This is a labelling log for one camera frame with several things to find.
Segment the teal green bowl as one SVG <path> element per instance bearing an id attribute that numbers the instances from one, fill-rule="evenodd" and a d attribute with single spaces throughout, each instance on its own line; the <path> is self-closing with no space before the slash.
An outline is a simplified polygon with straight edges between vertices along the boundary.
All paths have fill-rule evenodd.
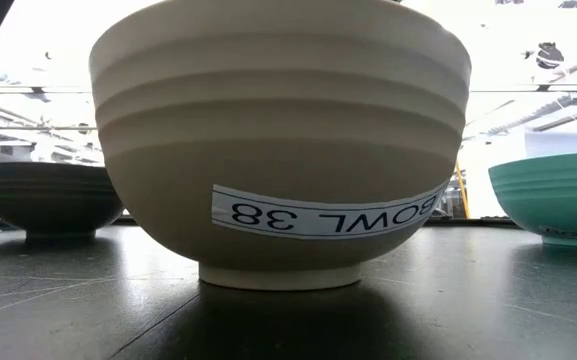
<path id="1" fill-rule="evenodd" d="M 505 214 L 548 245 L 577 247 L 577 153 L 528 158 L 488 170 Z"/>

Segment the black aluminium table frame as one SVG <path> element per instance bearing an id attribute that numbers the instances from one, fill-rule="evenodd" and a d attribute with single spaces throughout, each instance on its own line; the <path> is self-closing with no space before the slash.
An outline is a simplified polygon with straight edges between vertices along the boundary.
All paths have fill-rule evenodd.
<path id="1" fill-rule="evenodd" d="M 519 229 L 519 226 L 508 218 L 482 218 L 482 219 L 459 219 L 459 218 L 431 218 L 426 223 L 427 227 L 490 227 Z M 14 231 L 15 228 L 4 223 L 0 219 L 0 230 Z"/>

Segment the black round ceiling fixture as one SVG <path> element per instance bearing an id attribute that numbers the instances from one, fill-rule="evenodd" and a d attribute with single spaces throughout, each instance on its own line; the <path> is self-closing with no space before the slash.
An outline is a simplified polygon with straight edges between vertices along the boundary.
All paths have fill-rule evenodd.
<path id="1" fill-rule="evenodd" d="M 542 42 L 538 44 L 538 47 L 535 59 L 538 67 L 547 70 L 555 69 L 564 62 L 565 58 L 555 42 Z"/>

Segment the thin grey overhead rail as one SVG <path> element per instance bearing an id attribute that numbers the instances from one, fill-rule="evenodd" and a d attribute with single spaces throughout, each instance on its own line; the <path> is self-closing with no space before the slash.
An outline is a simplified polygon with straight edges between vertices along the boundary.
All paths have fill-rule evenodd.
<path id="1" fill-rule="evenodd" d="M 471 93 L 531 93 L 531 92 L 577 92 L 577 84 L 524 84 L 505 87 L 470 88 Z M 91 94 L 91 90 L 80 86 L 0 86 L 0 94 Z"/>

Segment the dark grey bowl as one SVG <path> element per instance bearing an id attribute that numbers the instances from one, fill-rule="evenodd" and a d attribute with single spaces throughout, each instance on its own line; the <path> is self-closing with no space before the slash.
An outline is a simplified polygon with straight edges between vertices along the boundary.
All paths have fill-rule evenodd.
<path id="1" fill-rule="evenodd" d="M 0 219 L 29 239 L 90 238 L 123 211 L 103 167 L 0 162 Z"/>

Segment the beige ribbed labelled bowl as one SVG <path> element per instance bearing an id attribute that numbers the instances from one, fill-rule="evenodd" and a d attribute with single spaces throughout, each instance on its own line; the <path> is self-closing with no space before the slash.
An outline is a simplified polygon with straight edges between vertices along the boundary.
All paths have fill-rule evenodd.
<path id="1" fill-rule="evenodd" d="M 345 286 L 431 217 L 472 64 L 394 0 L 161 0 L 89 57 L 112 184 L 204 282 Z"/>

